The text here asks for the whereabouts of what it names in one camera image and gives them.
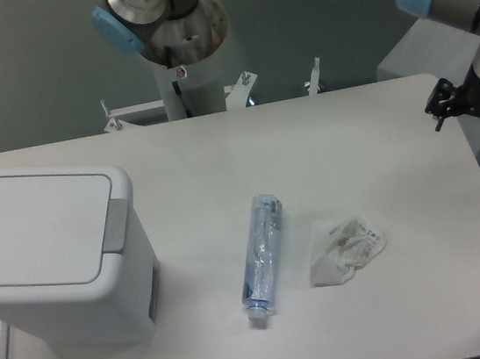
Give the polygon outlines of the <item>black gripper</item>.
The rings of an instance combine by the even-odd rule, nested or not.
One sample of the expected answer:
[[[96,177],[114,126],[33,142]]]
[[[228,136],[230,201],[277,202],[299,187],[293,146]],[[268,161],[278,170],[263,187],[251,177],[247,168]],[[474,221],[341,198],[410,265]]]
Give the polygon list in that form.
[[[436,120],[436,132],[439,132],[447,118],[464,114],[480,118],[480,77],[473,67],[469,68],[465,77],[458,88],[448,79],[441,78],[431,91],[425,114]]]

